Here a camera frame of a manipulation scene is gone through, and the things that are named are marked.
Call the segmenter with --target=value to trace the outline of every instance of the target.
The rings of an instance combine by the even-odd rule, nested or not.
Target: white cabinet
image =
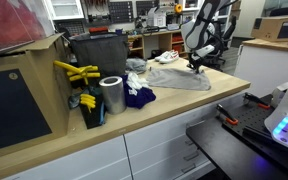
[[[215,113],[217,103],[239,106],[242,99],[226,97],[4,180],[198,179],[215,167],[185,135],[187,126]]]
[[[131,170],[122,136],[42,164],[5,180],[128,179]]]
[[[262,97],[288,82],[288,51],[244,45],[239,52],[234,76],[251,82],[248,92]]]
[[[233,95],[125,134],[134,180],[198,179],[215,169],[185,131],[204,115],[215,114],[217,103],[241,105],[243,98]]]
[[[200,10],[204,0],[179,0],[182,5],[183,11],[196,11]]]
[[[53,20],[84,18],[80,0],[45,0]]]

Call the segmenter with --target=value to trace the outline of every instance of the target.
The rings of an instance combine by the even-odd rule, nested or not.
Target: navy blue cloth
[[[138,108],[141,109],[145,106],[145,104],[154,101],[156,99],[155,94],[149,88],[142,87],[141,89],[136,89],[137,95],[130,94],[129,90],[132,88],[126,83],[128,75],[122,75],[123,79],[123,87],[124,87],[124,95],[125,102],[127,107]]]

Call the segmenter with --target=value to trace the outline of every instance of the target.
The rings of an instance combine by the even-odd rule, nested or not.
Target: cardboard box
[[[0,57],[0,156],[66,135],[71,88],[53,65],[66,60],[60,36]]]
[[[236,20],[238,20],[239,19],[239,17],[240,17],[240,14],[241,14],[241,10],[232,10],[231,11],[231,14],[230,14],[230,17],[232,18],[232,16],[236,16]]]
[[[240,7],[241,7],[241,0],[239,0],[236,3],[232,4],[231,10],[239,10]]]
[[[288,41],[288,16],[255,19],[251,36],[267,41]]]
[[[162,9],[156,10],[156,7],[151,8],[147,15],[147,25],[166,27],[166,11]]]

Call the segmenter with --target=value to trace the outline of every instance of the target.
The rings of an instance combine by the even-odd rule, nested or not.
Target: wooden board
[[[254,40],[244,41],[242,44],[244,46],[253,46],[253,47],[288,51],[288,42],[270,42],[270,41],[265,41],[262,39],[254,39]]]
[[[149,61],[147,68],[188,70],[187,63],[185,59],[167,65]],[[209,91],[152,87],[157,97],[155,101],[146,104],[141,110],[127,108],[118,115],[107,114],[106,124],[97,128],[87,130],[80,110],[72,110],[66,136],[0,157],[0,179],[235,94],[250,86],[247,81],[202,68],[211,82],[212,88]],[[149,71],[140,77],[145,78],[148,74]]]

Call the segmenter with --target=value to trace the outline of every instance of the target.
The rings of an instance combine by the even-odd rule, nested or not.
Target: cabinet drawer
[[[242,94],[232,95],[207,105],[195,108],[163,121],[125,134],[125,141],[129,156],[134,156],[163,142],[185,134],[187,124],[202,121],[206,114],[216,113],[216,104],[228,105],[242,104]]]
[[[163,161],[181,151],[188,150],[193,153],[197,147],[188,139],[186,135],[179,136],[170,141],[161,143],[142,153],[130,156],[130,163],[133,173],[141,171],[152,164]]]
[[[175,179],[190,171],[200,170],[199,166],[205,163],[210,163],[202,152],[195,152],[198,152],[198,156],[192,154],[191,150],[189,149],[184,150],[168,159],[160,161],[146,169],[143,169],[142,171],[134,173],[134,180]]]
[[[189,171],[182,176],[174,179],[174,180],[196,180],[205,174],[211,172],[216,167],[211,163],[211,161],[207,161],[200,166],[196,167],[194,170]]]
[[[7,177],[14,179],[71,180],[127,158],[122,136]]]
[[[87,175],[77,178],[76,180],[90,180],[90,179],[126,179],[131,177],[131,170],[128,163],[128,158],[119,162],[108,165],[104,168],[98,169]]]

